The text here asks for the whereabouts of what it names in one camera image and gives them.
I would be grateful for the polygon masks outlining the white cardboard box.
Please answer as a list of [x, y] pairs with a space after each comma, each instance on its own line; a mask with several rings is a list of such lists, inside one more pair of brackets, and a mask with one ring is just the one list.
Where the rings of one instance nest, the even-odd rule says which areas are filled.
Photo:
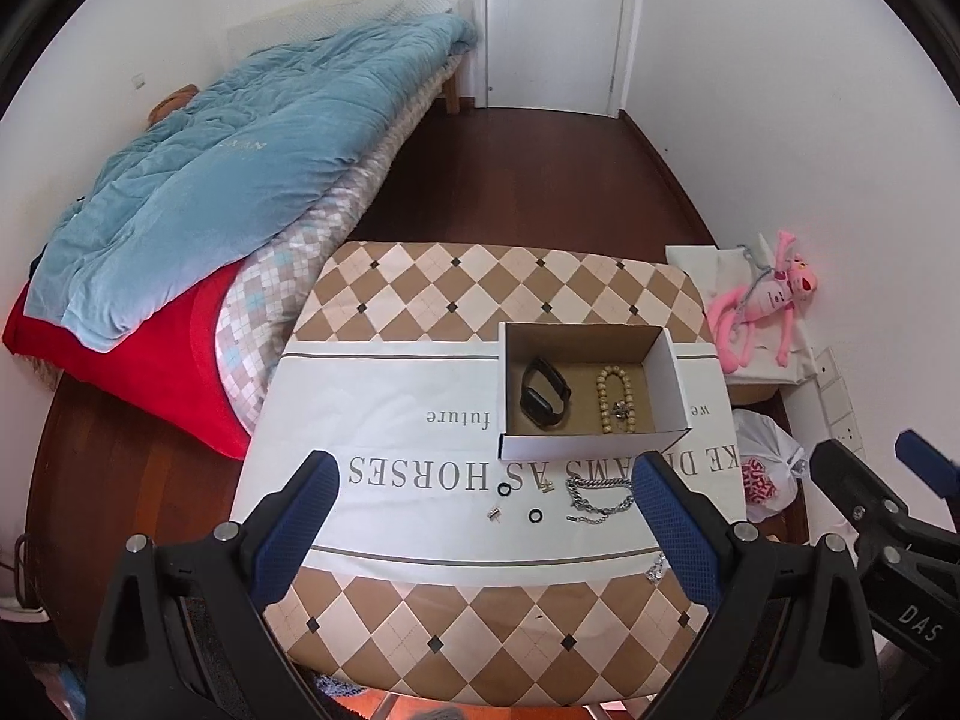
[[[505, 323], [500, 327], [505, 463], [592, 461], [665, 450], [690, 431], [669, 332], [646, 325]], [[546, 359], [571, 388], [565, 421], [540, 429], [521, 406], [524, 369]]]

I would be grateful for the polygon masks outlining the black smart band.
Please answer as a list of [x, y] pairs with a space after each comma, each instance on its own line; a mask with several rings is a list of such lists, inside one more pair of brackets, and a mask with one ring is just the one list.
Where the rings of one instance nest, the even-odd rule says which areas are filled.
[[534, 358], [524, 369], [519, 406], [527, 419], [540, 429], [553, 429], [565, 421], [571, 401], [562, 372], [546, 359]]

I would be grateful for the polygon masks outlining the white plastic bag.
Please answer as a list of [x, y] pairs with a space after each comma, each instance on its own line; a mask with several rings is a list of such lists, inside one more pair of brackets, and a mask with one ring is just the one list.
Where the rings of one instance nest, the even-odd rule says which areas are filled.
[[809, 474], [804, 447], [769, 416], [737, 408], [734, 413], [747, 520], [776, 517], [796, 500]]

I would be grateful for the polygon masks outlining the pink panther plush toy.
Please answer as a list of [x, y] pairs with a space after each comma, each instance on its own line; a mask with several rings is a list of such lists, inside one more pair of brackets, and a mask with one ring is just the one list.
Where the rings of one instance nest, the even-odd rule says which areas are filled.
[[706, 310], [722, 372], [735, 374], [750, 364], [760, 323], [767, 320], [779, 322], [775, 362], [786, 369], [799, 309], [814, 297], [817, 275], [799, 254], [797, 238], [789, 231], [778, 232], [771, 265], [758, 265], [747, 247], [742, 247], [742, 254], [755, 271], [752, 281], [719, 294]]

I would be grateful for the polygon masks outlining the red blanket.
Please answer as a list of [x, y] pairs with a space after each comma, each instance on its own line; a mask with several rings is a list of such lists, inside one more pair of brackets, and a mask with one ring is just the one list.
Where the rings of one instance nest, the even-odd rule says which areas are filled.
[[242, 460], [251, 436], [229, 405], [215, 355], [221, 303], [240, 268], [231, 263], [215, 271], [107, 353], [86, 348], [65, 328], [26, 316], [26, 298], [20, 296], [3, 344], [14, 355], [48, 362], [179, 427], [218, 454]]

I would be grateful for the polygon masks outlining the checkered bed sheet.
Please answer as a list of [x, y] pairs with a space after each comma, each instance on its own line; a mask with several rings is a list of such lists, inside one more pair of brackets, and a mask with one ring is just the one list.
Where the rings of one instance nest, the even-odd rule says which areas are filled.
[[454, 82], [460, 62], [459, 55], [449, 57], [319, 202], [242, 262], [224, 294], [213, 341], [221, 387], [246, 434], [256, 429], [275, 367], [324, 263], [370, 208], [398, 150], [443, 86]]

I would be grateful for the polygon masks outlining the light blue duvet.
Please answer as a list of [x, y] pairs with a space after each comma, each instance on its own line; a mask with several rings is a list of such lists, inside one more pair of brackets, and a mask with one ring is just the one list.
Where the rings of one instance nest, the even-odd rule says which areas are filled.
[[373, 21], [252, 54], [104, 163], [65, 211], [23, 312], [105, 353], [319, 202], [477, 32]]

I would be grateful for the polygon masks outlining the white door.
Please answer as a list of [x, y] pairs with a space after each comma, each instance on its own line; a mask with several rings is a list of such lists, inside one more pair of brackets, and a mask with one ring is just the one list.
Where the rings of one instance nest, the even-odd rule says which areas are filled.
[[477, 103], [612, 117], [640, 0], [477, 0]]

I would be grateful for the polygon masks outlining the white wall power strip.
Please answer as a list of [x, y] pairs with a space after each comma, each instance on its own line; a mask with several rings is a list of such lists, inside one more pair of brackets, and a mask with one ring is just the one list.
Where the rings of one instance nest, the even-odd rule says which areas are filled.
[[815, 383], [830, 437], [839, 440], [846, 449], [864, 460], [866, 449], [857, 426], [853, 402], [830, 348], [822, 349], [815, 356]]

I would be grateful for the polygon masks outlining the wooden bed frame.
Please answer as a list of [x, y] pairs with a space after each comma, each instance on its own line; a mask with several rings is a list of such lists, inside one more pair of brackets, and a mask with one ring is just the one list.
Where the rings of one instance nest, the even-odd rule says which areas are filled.
[[448, 78], [444, 80], [443, 99], [444, 107], [446, 108], [446, 114], [460, 114], [459, 82], [457, 81], [457, 71], [455, 70], [451, 71]]

